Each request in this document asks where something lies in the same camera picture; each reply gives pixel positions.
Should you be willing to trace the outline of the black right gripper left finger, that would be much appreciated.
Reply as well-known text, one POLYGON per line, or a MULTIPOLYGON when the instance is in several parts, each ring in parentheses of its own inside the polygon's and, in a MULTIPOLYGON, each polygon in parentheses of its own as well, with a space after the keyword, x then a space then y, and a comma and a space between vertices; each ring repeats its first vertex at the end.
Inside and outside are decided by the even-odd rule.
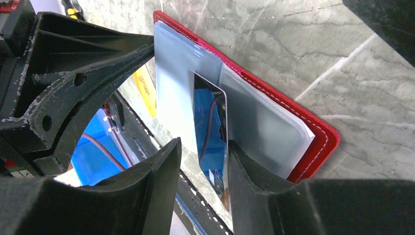
POLYGON ((94 186, 71 187, 48 177, 0 180, 3 235, 167 235, 182 143, 94 186))

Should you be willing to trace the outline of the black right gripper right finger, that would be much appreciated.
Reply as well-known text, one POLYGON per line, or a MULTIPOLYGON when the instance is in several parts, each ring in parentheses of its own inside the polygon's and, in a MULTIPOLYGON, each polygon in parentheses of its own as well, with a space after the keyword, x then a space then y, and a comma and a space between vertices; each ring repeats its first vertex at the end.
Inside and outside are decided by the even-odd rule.
POLYGON ((291 183, 229 143, 229 194, 236 235, 412 235, 409 180, 307 179, 291 183))

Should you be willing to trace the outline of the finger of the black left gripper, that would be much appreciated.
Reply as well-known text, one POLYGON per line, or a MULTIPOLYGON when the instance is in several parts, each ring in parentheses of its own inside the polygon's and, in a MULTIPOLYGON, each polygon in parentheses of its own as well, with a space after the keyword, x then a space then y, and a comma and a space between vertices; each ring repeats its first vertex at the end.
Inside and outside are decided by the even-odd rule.
POLYGON ((0 157, 34 176, 63 173, 90 120, 139 67, 153 44, 68 71, 47 86, 21 117, 0 120, 0 157))
POLYGON ((124 76, 153 56, 151 35, 119 32, 41 12, 23 55, 23 76, 58 72, 124 76))

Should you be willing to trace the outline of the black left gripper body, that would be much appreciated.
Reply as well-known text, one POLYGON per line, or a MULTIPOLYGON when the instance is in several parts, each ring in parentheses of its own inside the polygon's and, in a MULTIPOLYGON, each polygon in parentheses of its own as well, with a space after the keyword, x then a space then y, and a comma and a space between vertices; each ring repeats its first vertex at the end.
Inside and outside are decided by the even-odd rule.
POLYGON ((0 121, 29 123, 28 108, 39 94, 33 73, 36 13, 28 0, 0 3, 0 121))

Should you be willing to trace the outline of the red leather card holder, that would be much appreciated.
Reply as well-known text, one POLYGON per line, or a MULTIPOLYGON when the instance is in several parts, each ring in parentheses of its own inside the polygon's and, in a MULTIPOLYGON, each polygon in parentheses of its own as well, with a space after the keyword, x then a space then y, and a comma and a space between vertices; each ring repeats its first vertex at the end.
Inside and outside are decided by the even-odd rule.
POLYGON ((334 127, 162 11, 153 18, 157 119, 192 152, 197 149, 195 75, 224 91, 228 137, 272 173, 297 183, 337 148, 340 134, 334 127))

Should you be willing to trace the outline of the single gold credit card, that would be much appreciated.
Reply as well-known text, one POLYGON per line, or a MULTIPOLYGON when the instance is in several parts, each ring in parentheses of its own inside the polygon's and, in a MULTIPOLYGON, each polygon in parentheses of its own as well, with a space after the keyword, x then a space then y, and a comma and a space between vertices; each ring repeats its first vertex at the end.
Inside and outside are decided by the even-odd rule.
POLYGON ((155 117, 157 114, 156 108, 156 88, 151 79, 150 73, 146 65, 140 67, 133 73, 133 79, 136 87, 142 97, 144 105, 151 117, 155 117))

